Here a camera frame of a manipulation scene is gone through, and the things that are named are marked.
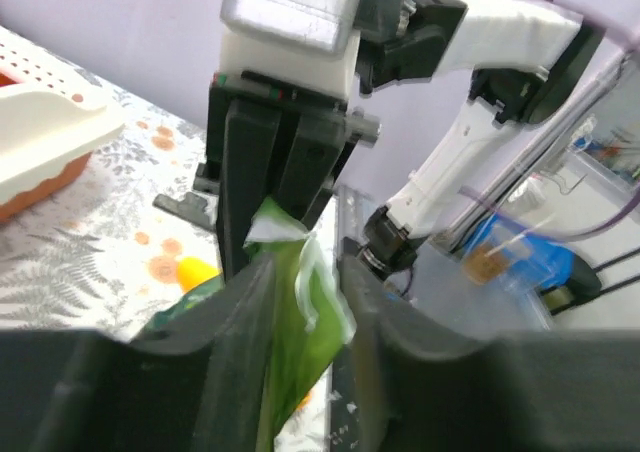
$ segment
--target black bracket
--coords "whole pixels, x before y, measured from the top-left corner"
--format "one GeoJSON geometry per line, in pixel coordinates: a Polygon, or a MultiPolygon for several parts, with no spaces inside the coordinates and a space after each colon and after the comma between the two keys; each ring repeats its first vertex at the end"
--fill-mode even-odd
{"type": "Polygon", "coordinates": [[[249,262],[244,241],[265,197],[313,228],[356,144],[375,143],[379,129],[377,119],[312,90],[251,71],[216,75],[194,189],[217,187],[225,279],[249,262]]]}
{"type": "Polygon", "coordinates": [[[193,192],[187,192],[182,200],[172,199],[168,195],[158,194],[153,199],[153,206],[179,219],[214,233],[215,227],[207,214],[208,202],[193,192]]]}

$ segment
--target green packet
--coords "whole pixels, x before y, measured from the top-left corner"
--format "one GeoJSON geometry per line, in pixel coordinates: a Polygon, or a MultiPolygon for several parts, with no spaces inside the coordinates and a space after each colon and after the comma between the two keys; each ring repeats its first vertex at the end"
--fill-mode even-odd
{"type": "Polygon", "coordinates": [[[186,293],[182,298],[173,306],[168,309],[156,312],[151,320],[142,329],[142,332],[156,330],[168,322],[175,319],[177,316],[183,314],[187,310],[195,307],[203,300],[207,300],[213,294],[218,292],[224,287],[224,279],[222,274],[207,280],[203,284],[193,289],[191,292],[186,293]]]}
{"type": "MultiPolygon", "coordinates": [[[[245,241],[253,259],[270,253],[276,264],[271,359],[265,376],[258,450],[273,439],[334,357],[355,333],[355,322],[338,292],[333,261],[323,255],[314,232],[267,198],[245,241]]],[[[144,330],[170,322],[224,286],[222,275],[201,284],[173,307],[156,313],[144,330]]]]}

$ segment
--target green plastic bag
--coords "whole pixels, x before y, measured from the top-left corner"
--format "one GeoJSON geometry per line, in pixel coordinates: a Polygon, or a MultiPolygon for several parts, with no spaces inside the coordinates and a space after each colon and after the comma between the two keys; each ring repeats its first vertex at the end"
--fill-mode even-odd
{"type": "Polygon", "coordinates": [[[267,199],[254,216],[245,242],[250,256],[271,252],[276,260],[273,348],[263,411],[275,437],[355,332],[355,321],[338,292],[333,264],[315,233],[267,199]]]}

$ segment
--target table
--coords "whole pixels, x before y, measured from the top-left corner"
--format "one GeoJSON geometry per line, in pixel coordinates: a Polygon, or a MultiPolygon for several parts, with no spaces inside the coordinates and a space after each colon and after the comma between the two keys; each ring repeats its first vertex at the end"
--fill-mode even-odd
{"type": "MultiPolygon", "coordinates": [[[[0,226],[0,326],[97,327],[126,341],[181,297],[181,257],[219,264],[212,234],[151,205],[158,193],[181,198],[191,190],[205,133],[70,65],[122,105],[126,127],[76,182],[0,226]]],[[[335,213],[331,201],[316,227],[331,257],[335,213]]],[[[286,424],[278,452],[324,450],[327,376],[286,424]]]]}

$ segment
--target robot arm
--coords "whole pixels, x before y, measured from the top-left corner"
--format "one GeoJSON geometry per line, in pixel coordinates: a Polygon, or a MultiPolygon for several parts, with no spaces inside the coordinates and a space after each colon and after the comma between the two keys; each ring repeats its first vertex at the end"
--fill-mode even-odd
{"type": "Polygon", "coordinates": [[[366,95],[474,70],[453,128],[367,228],[372,262],[401,270],[469,171],[564,103],[602,37],[540,0],[223,0],[221,18],[223,80],[210,89],[197,178],[219,183],[225,275],[248,263],[242,245],[265,195],[313,227],[352,139],[376,136],[375,124],[346,113],[356,74],[366,95]],[[322,164],[305,158],[319,148],[322,164]]]}
{"type": "Polygon", "coordinates": [[[361,89],[370,92],[390,80],[429,79],[456,69],[474,73],[468,99],[451,129],[368,223],[369,243],[362,257],[381,278],[408,267],[419,245],[443,231],[438,222],[442,211],[474,171],[489,160],[500,160],[495,153],[502,145],[524,129],[542,127],[558,110],[603,37],[590,24],[568,18],[541,1],[403,1],[409,2],[405,9],[417,3],[424,7],[416,7],[401,38],[370,39],[367,44],[373,34],[363,32],[365,53],[377,49],[383,60],[372,60],[373,72],[361,74],[361,89]],[[443,42],[451,10],[458,10],[459,2],[465,12],[443,42]],[[419,37],[425,39],[416,51],[419,37]],[[385,60],[403,48],[407,52],[401,65],[386,66],[385,60]],[[427,57],[423,64],[428,67],[417,70],[412,57],[415,60],[420,53],[427,57]]]}

